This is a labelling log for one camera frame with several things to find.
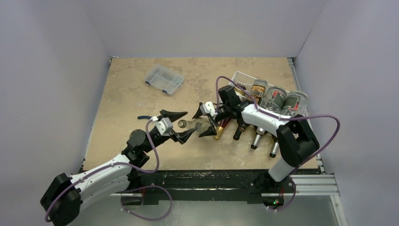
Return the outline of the tall clear glass bottle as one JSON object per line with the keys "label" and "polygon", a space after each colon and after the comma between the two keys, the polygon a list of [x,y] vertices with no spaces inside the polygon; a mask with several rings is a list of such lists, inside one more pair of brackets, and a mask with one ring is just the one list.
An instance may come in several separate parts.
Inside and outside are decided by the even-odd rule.
{"label": "tall clear glass bottle", "polygon": [[197,118],[193,120],[179,120],[177,125],[183,129],[196,128],[195,132],[200,135],[208,129],[210,122],[205,118]]}

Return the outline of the square bottle gold black cap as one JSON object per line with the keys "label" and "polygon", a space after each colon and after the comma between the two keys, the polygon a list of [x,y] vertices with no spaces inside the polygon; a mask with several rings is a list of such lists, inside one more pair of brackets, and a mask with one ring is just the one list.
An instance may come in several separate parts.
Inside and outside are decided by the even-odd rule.
{"label": "square bottle gold black cap", "polygon": [[268,82],[266,80],[255,80],[251,89],[249,90],[248,101],[252,101],[261,105],[264,95],[267,91]]}

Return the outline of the round clear bottle silver cap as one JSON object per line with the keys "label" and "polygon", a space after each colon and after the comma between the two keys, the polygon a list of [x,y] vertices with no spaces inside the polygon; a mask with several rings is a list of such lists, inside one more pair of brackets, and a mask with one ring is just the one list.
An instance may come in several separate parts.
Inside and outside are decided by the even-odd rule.
{"label": "round clear bottle silver cap", "polygon": [[[261,107],[268,111],[280,114],[286,98],[287,92],[282,87],[272,86],[266,91]],[[264,129],[259,129],[257,126],[254,126],[254,129],[255,137],[251,144],[251,149],[255,150],[258,147],[261,136],[267,132]]]}

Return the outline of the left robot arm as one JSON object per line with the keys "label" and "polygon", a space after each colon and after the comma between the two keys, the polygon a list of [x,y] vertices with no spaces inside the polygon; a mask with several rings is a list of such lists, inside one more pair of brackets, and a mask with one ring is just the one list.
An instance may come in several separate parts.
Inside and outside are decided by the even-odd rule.
{"label": "left robot arm", "polygon": [[168,140],[184,144],[194,133],[195,129],[173,129],[173,122],[186,114],[161,110],[158,116],[150,117],[145,129],[133,130],[126,148],[108,162],[76,175],[57,175],[40,200],[45,221],[66,226],[82,210],[110,194],[136,192],[141,174],[153,174],[159,169],[156,147]]}

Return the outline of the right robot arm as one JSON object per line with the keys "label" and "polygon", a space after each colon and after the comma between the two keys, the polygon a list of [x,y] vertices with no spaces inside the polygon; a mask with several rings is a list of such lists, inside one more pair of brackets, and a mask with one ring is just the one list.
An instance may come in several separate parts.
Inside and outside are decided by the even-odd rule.
{"label": "right robot arm", "polygon": [[193,118],[206,116],[211,124],[200,136],[216,135],[219,121],[227,118],[256,126],[275,136],[281,158],[267,172],[264,179],[267,190],[275,192],[281,188],[283,180],[320,148],[307,120],[301,115],[279,115],[261,108],[253,100],[242,101],[230,85],[220,88],[218,97],[222,101],[219,106],[214,106],[212,102],[199,103]]}

